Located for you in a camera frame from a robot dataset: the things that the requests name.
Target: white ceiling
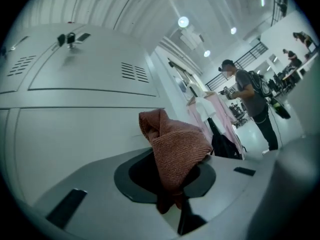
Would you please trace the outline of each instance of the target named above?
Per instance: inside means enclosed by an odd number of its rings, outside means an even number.
[[[205,42],[191,51],[173,35],[178,45],[201,69],[237,40],[243,39],[272,14],[272,0],[30,0],[14,30],[39,24],[69,21],[102,26],[137,38],[149,53],[187,16]],[[237,33],[230,34],[235,26]],[[211,50],[205,58],[205,50]]]

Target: black pants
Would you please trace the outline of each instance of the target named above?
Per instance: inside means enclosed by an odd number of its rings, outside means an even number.
[[[271,151],[278,149],[278,140],[270,122],[268,109],[269,107],[266,105],[260,114],[253,117],[253,120],[255,124],[259,127],[265,140],[268,142],[269,150]]]

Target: pink garment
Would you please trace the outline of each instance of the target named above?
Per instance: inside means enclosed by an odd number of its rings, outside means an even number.
[[[228,106],[218,97],[217,94],[210,95],[205,98],[206,100],[210,101],[214,109],[216,111],[216,116],[220,120],[221,124],[225,129],[224,135],[235,144],[236,148],[238,149],[240,154],[243,154],[242,145],[232,127],[232,122],[236,121],[235,116],[232,114],[231,110]],[[208,141],[212,141],[213,133],[211,129],[209,129],[204,122],[201,121],[201,117],[196,109],[196,103],[193,103],[188,106],[188,113],[191,118],[191,123],[199,126],[202,129],[203,134],[207,138]]]

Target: man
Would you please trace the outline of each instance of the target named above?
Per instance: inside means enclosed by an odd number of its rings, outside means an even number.
[[[231,97],[232,99],[241,98],[248,115],[253,118],[263,137],[268,142],[269,149],[263,151],[262,154],[277,150],[278,140],[269,119],[267,101],[259,93],[255,92],[249,73],[243,69],[237,69],[233,61],[229,59],[222,62],[221,71],[228,78],[235,76],[238,91],[234,92]]]
[[[300,33],[293,32],[292,34],[296,41],[299,39],[307,48],[309,48],[309,46],[313,43],[311,37],[303,31]]]
[[[282,50],[284,54],[288,54],[288,60],[291,61],[291,65],[295,68],[299,68],[302,65],[302,61],[298,59],[297,55],[291,50]]]

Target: ceiling light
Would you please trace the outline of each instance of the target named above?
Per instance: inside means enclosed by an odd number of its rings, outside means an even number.
[[[265,0],[261,0],[261,6],[262,6],[262,7],[265,6]]]
[[[189,19],[183,16],[178,20],[178,24],[181,28],[185,28],[189,25]]]
[[[234,35],[236,32],[237,32],[237,28],[236,27],[231,28],[231,34],[232,35]]]
[[[210,53],[211,53],[211,52],[210,52],[209,50],[206,50],[206,51],[204,52],[204,55],[203,55],[203,56],[204,56],[204,57],[208,57],[208,56],[210,56]]]

